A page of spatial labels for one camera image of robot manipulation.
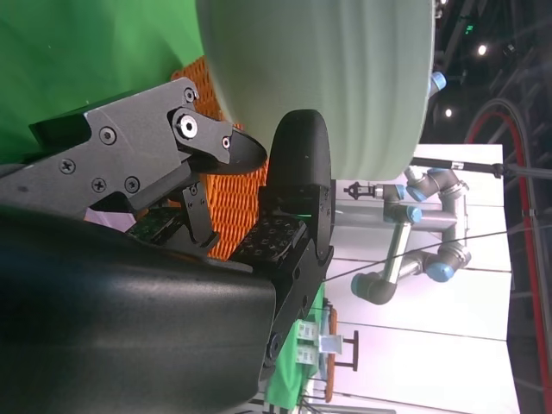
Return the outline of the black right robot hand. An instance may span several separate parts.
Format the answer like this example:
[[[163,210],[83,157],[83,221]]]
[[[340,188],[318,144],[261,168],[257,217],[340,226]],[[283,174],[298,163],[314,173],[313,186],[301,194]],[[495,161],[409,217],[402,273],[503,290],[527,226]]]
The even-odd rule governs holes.
[[[270,150],[179,78],[35,123],[1,169],[1,410],[223,413],[269,377],[334,250],[316,110]]]

